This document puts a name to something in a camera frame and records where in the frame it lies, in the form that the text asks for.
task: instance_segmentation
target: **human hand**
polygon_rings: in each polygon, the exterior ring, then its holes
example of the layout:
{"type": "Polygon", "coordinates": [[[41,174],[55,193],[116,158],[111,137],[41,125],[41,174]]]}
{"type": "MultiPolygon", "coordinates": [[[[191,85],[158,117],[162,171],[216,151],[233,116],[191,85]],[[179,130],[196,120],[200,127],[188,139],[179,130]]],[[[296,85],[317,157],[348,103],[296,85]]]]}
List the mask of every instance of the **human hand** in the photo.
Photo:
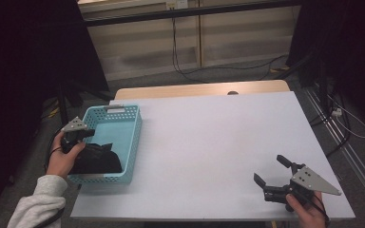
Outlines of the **human hand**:
{"type": "MultiPolygon", "coordinates": [[[[315,192],[317,198],[322,202],[322,195],[320,192],[315,192]]],[[[313,203],[321,210],[323,206],[316,197],[313,198],[313,203]]],[[[293,210],[298,213],[298,222],[302,228],[325,228],[325,217],[314,206],[306,203],[302,206],[298,200],[291,194],[286,195],[286,200],[293,210]]]]}
{"type": "Polygon", "coordinates": [[[61,147],[61,140],[63,137],[64,132],[61,131],[52,142],[51,151],[55,151],[52,152],[51,157],[49,158],[47,175],[57,175],[66,179],[67,174],[75,163],[76,157],[85,148],[86,144],[84,142],[79,142],[72,147],[69,153],[64,154],[61,147]]]}

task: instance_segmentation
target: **metal bracket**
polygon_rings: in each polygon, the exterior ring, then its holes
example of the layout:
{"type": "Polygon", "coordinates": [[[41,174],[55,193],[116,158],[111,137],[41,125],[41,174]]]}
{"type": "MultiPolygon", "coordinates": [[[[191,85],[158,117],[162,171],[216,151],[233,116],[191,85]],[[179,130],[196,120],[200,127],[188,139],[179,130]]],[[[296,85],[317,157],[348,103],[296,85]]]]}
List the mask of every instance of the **metal bracket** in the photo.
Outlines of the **metal bracket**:
{"type": "Polygon", "coordinates": [[[340,196],[342,193],[311,168],[304,166],[292,177],[292,181],[306,189],[340,196]]]}
{"type": "Polygon", "coordinates": [[[75,117],[71,120],[67,125],[65,125],[61,130],[64,132],[72,132],[77,130],[86,130],[87,125],[79,119],[79,117],[75,117]]]}

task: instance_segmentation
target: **fingers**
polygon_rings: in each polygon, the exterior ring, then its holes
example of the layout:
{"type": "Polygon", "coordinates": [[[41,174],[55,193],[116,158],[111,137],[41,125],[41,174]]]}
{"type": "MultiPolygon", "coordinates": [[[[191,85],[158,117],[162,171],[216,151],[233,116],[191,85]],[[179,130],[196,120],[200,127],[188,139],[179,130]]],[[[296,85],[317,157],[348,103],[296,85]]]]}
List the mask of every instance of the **fingers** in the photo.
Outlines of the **fingers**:
{"type": "Polygon", "coordinates": [[[315,203],[320,209],[322,209],[321,201],[322,194],[321,192],[314,192],[315,197],[313,197],[313,203],[315,203]]]}
{"type": "Polygon", "coordinates": [[[58,133],[58,135],[55,136],[54,142],[52,142],[52,148],[51,148],[51,150],[54,149],[54,148],[58,148],[58,147],[61,146],[61,140],[62,140],[62,138],[64,138],[64,132],[63,131],[60,131],[58,133]]]}
{"type": "Polygon", "coordinates": [[[79,142],[75,144],[72,149],[67,153],[67,156],[70,157],[72,160],[75,160],[78,154],[85,148],[85,142],[79,142]]]}
{"type": "Polygon", "coordinates": [[[286,200],[289,203],[289,205],[293,208],[293,210],[295,210],[296,213],[298,213],[298,216],[300,218],[306,218],[310,216],[292,194],[286,195],[286,200]]]}

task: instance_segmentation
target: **black cable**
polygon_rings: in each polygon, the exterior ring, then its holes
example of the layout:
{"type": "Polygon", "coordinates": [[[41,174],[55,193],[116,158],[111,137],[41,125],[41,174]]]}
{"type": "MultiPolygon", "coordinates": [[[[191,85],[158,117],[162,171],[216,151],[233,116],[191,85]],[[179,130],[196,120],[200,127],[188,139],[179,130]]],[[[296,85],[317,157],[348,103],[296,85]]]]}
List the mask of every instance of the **black cable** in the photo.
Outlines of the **black cable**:
{"type": "Polygon", "coordinates": [[[322,210],[324,210],[324,212],[327,212],[327,211],[325,210],[325,206],[324,206],[324,203],[322,202],[322,200],[321,200],[321,199],[319,199],[319,198],[316,196],[316,194],[314,194],[314,195],[313,195],[313,197],[314,197],[314,198],[316,198],[316,200],[318,200],[318,202],[321,204],[321,206],[322,206],[322,210]]]}
{"type": "Polygon", "coordinates": [[[49,143],[48,143],[48,148],[47,148],[47,152],[46,152],[46,163],[44,164],[44,170],[47,173],[47,169],[48,169],[48,165],[49,165],[49,159],[51,158],[51,147],[52,147],[52,143],[54,142],[55,137],[58,135],[58,133],[61,131],[63,127],[61,126],[60,128],[58,128],[55,133],[51,136],[51,139],[49,139],[49,143]]]}
{"type": "Polygon", "coordinates": [[[180,73],[187,80],[191,80],[191,81],[196,81],[196,82],[206,83],[207,84],[208,82],[205,82],[205,81],[202,81],[202,80],[188,78],[186,76],[187,74],[192,74],[192,73],[195,73],[195,72],[198,72],[198,71],[201,71],[201,70],[207,70],[207,69],[238,69],[238,70],[241,70],[241,69],[253,69],[253,68],[259,68],[259,67],[268,66],[268,71],[266,72],[266,74],[264,76],[262,76],[261,78],[259,78],[259,81],[260,81],[260,80],[263,80],[266,76],[269,75],[269,71],[271,69],[272,63],[274,63],[276,60],[278,60],[280,58],[283,58],[283,57],[287,57],[288,56],[287,54],[280,55],[279,57],[277,57],[277,58],[275,58],[275,59],[273,59],[271,61],[268,61],[267,63],[264,63],[262,65],[259,65],[259,66],[250,66],[250,67],[212,66],[212,67],[205,67],[205,68],[194,69],[194,70],[188,71],[188,72],[183,72],[180,69],[179,59],[178,59],[178,55],[177,55],[177,41],[176,41],[177,29],[176,29],[176,19],[175,18],[172,18],[171,20],[172,20],[172,23],[173,23],[173,67],[174,67],[174,69],[178,73],[180,73]]]}
{"type": "Polygon", "coordinates": [[[62,151],[62,146],[60,147],[56,147],[55,149],[53,149],[51,152],[49,152],[50,154],[52,154],[55,151],[62,151]]]}
{"type": "Polygon", "coordinates": [[[320,116],[319,116],[319,115],[317,115],[316,117],[314,117],[313,119],[311,119],[310,121],[308,121],[308,122],[309,122],[309,124],[310,124],[311,122],[315,121],[316,119],[318,119],[318,117],[320,117],[320,116]]]}
{"type": "Polygon", "coordinates": [[[295,19],[295,13],[293,12],[293,8],[295,6],[292,6],[292,18],[293,18],[293,25],[296,26],[296,19],[295,19]]]}
{"type": "Polygon", "coordinates": [[[53,215],[51,218],[48,218],[47,220],[43,221],[41,224],[35,226],[34,228],[44,228],[44,227],[49,226],[54,221],[58,220],[62,216],[62,214],[64,214],[64,211],[65,211],[65,207],[58,210],[58,212],[55,215],[53,215]]]}
{"type": "MultiPolygon", "coordinates": [[[[343,102],[343,97],[342,97],[342,94],[339,92],[339,99],[340,99],[340,102],[341,102],[341,106],[343,108],[346,108],[345,107],[345,103],[343,102]]],[[[349,117],[348,117],[348,114],[346,112],[343,112],[342,113],[342,118],[344,120],[344,124],[345,126],[351,130],[351,125],[349,123],[349,117]]],[[[343,139],[340,141],[340,143],[333,149],[331,150],[330,152],[328,152],[325,157],[328,159],[330,158],[333,154],[335,154],[348,140],[349,138],[351,137],[351,134],[349,133],[349,131],[347,130],[345,132],[345,134],[343,135],[343,139]]]]}
{"type": "Polygon", "coordinates": [[[313,206],[314,208],[316,208],[319,213],[321,213],[322,216],[325,217],[325,227],[328,227],[331,223],[330,218],[327,215],[327,212],[325,211],[325,206],[324,203],[322,203],[322,201],[320,200],[321,206],[323,209],[319,208],[319,206],[317,206],[313,201],[307,199],[306,197],[304,197],[303,195],[301,195],[298,191],[294,190],[295,193],[297,193],[297,196],[301,197],[302,199],[304,199],[305,201],[307,201],[308,204],[310,204],[311,206],[313,206]]]}
{"type": "MultiPolygon", "coordinates": [[[[334,95],[335,95],[335,93],[336,93],[336,91],[334,90],[330,95],[328,95],[329,97],[334,97],[334,95]]],[[[313,120],[311,120],[309,123],[310,123],[310,126],[316,126],[316,125],[319,125],[319,124],[322,124],[322,123],[325,123],[326,121],[328,121],[330,118],[331,118],[331,116],[332,116],[332,110],[334,109],[334,102],[333,101],[331,101],[330,102],[330,105],[329,105],[329,112],[328,112],[328,114],[322,119],[322,120],[320,120],[319,122],[317,122],[317,123],[311,123],[311,122],[313,122],[316,118],[318,118],[319,117],[319,115],[318,116],[316,116],[313,120]]]]}
{"type": "Polygon", "coordinates": [[[198,79],[192,79],[192,78],[188,78],[180,69],[180,65],[179,65],[179,58],[177,56],[177,41],[176,41],[176,19],[172,18],[171,21],[173,22],[173,67],[174,69],[180,73],[185,79],[190,80],[190,81],[194,81],[194,82],[199,82],[199,83],[205,83],[208,84],[208,82],[202,81],[202,80],[198,80],[198,79]]]}

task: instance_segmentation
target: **wall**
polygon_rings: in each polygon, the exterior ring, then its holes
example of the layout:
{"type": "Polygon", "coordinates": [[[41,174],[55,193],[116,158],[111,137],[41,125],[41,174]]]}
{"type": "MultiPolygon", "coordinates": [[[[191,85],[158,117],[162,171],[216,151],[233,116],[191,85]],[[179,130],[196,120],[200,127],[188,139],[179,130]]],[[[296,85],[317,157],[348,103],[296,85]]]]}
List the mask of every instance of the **wall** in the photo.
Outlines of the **wall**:
{"type": "MultiPolygon", "coordinates": [[[[229,4],[248,1],[232,0],[229,4]]],[[[189,8],[225,5],[190,0],[189,8]]],[[[84,18],[165,10],[165,0],[82,0],[84,18]]],[[[176,19],[181,69],[268,59],[289,51],[299,7],[176,19]]],[[[88,28],[108,81],[173,71],[171,19],[88,28]]]]}

